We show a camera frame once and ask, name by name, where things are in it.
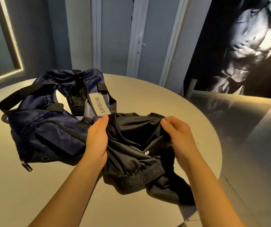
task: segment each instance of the illuminated mirror frame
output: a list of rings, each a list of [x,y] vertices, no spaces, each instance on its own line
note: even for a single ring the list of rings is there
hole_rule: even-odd
[[[6,4],[5,4],[4,0],[0,0],[0,23],[1,23],[1,26],[3,26],[2,27],[3,33],[4,33],[4,30],[7,31],[6,32],[6,34],[8,34],[7,35],[8,40],[6,41],[7,44],[9,42],[12,43],[12,48],[11,49],[9,48],[9,52],[11,53],[12,60],[13,60],[12,62],[14,63],[14,67],[16,68],[12,72],[1,75],[0,79],[3,79],[5,77],[8,77],[8,76],[11,76],[11,75],[14,75],[16,73],[24,71],[22,59],[21,59],[20,52],[19,52],[19,49],[18,49],[18,46],[17,46],[17,42],[15,40],[15,36],[13,34],[11,22],[10,22],[10,19],[9,19],[8,10],[7,10],[7,7],[6,7]]]

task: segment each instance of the person's left hand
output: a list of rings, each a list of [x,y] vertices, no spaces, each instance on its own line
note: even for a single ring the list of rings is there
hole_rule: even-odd
[[[86,140],[86,150],[83,158],[87,159],[100,170],[105,166],[107,161],[106,147],[108,143],[108,136],[106,134],[106,127],[108,124],[108,116],[104,115],[99,118],[89,129]]]

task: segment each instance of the forearm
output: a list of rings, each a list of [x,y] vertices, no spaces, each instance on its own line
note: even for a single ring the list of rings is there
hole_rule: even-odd
[[[79,226],[100,171],[83,157],[29,227]]]
[[[204,227],[245,226],[200,154],[182,160]]]

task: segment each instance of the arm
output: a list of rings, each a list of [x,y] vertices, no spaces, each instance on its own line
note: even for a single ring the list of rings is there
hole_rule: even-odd
[[[204,227],[245,227],[217,178],[202,158],[189,126],[175,117],[161,121],[171,137],[176,158],[190,181]]]
[[[107,161],[107,123],[108,116],[104,116],[89,128],[84,156],[28,227],[79,226],[99,173]]]

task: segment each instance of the white door frame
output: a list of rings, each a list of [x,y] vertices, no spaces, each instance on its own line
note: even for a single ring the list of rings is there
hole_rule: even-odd
[[[92,45],[93,45],[93,67],[101,69],[101,0],[91,0],[92,4]],[[146,23],[149,0],[134,0],[132,18],[136,19],[131,24],[130,44],[128,53],[128,64],[126,76],[137,78],[138,67],[141,57],[144,29]],[[181,25],[184,19],[188,0],[180,0],[172,33],[165,57],[163,70],[159,85],[164,87],[173,54],[179,37]]]
[[[91,0],[91,16],[93,67],[101,70],[102,0]]]

